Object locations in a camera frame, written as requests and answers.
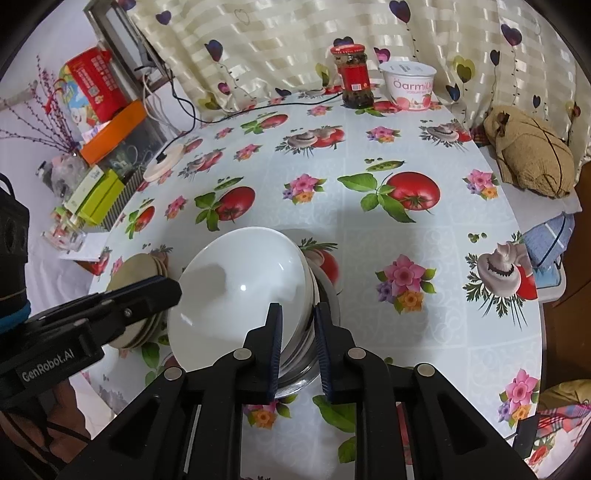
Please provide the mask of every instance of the person's hand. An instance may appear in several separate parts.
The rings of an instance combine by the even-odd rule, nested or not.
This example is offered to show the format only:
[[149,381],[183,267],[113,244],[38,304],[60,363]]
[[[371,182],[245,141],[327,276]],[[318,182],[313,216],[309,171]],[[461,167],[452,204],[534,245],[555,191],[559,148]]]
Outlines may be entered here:
[[[74,430],[84,437],[90,440],[90,434],[85,427],[85,418],[76,404],[76,393],[70,385],[68,380],[63,381],[53,388],[53,394],[56,398],[56,404],[51,409],[50,414],[47,416],[47,420],[66,427],[70,430]],[[39,460],[43,461],[43,458],[33,449],[29,443],[21,437],[21,435],[10,425],[9,421],[5,417],[6,414],[0,413],[0,427],[4,430],[4,433],[11,439],[11,441],[30,452]],[[18,415],[11,415],[13,421],[22,429],[22,431],[42,450],[49,450],[56,457],[61,458],[66,463],[72,461],[72,459],[82,451],[86,444],[68,434],[52,430],[48,427],[47,432],[53,438],[51,444],[47,447],[44,445],[43,434],[41,430],[30,420],[19,417]]]

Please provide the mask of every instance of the tomato print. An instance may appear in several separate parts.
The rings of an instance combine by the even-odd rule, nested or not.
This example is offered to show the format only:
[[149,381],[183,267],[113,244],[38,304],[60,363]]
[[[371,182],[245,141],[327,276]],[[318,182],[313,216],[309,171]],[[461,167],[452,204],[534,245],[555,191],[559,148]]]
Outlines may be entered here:
[[389,195],[402,203],[407,210],[429,210],[441,198],[437,184],[416,171],[397,173],[391,176],[386,184],[394,187]]

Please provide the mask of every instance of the black strap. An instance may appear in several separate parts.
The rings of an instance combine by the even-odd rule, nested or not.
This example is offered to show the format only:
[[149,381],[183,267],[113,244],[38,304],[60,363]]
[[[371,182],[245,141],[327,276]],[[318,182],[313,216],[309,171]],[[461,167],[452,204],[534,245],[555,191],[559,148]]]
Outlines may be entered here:
[[8,187],[8,193],[10,193],[12,198],[14,198],[16,200],[17,198],[14,196],[14,190],[12,189],[12,184],[10,183],[10,180],[8,180],[8,177],[4,173],[0,173],[0,181],[4,182],[6,184],[6,186]]

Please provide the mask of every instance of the table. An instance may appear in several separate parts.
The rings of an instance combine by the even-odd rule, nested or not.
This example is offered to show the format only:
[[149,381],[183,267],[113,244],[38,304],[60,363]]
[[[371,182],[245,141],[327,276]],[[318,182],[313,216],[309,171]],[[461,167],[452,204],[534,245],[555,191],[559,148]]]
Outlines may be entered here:
[[[517,243],[519,233],[469,133],[435,101],[424,112],[396,112],[383,99],[361,111],[340,99],[274,102],[183,139],[180,163],[125,208],[91,291],[104,290],[139,252],[166,259],[179,278],[225,232],[277,229],[322,263],[357,345],[397,365],[434,364],[510,436],[538,400],[540,313],[537,301],[524,300],[535,286],[523,267],[508,298],[491,295],[480,278],[479,256]],[[119,412],[174,362],[162,325],[142,348],[106,348],[86,376]],[[325,405],[319,379],[244,413],[245,478],[353,477],[351,411]]]

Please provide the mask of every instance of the plaid cloth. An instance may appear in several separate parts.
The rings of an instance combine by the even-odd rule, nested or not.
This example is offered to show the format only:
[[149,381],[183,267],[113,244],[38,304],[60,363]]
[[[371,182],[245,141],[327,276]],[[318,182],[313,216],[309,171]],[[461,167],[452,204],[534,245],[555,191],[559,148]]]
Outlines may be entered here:
[[538,433],[536,438],[542,438],[560,429],[570,432],[583,423],[584,418],[591,413],[591,405],[574,404],[565,407],[551,408],[539,412]]

